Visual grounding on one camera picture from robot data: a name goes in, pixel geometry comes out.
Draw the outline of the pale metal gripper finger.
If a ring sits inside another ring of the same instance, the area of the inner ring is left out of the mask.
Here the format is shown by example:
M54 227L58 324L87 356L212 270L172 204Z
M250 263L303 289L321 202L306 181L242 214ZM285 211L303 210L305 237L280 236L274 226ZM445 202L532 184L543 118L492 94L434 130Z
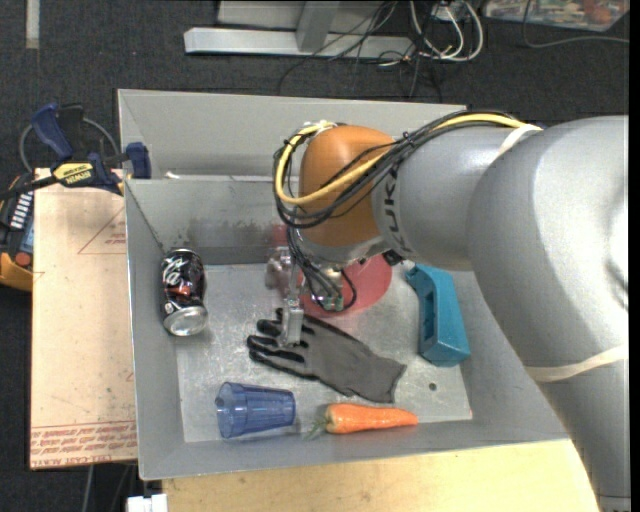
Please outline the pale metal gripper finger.
M298 298L288 298L282 310L280 342L284 346L297 345L301 340L304 309Z
M278 246L270 254L265 268L265 286L271 290L287 290L292 258L288 247Z

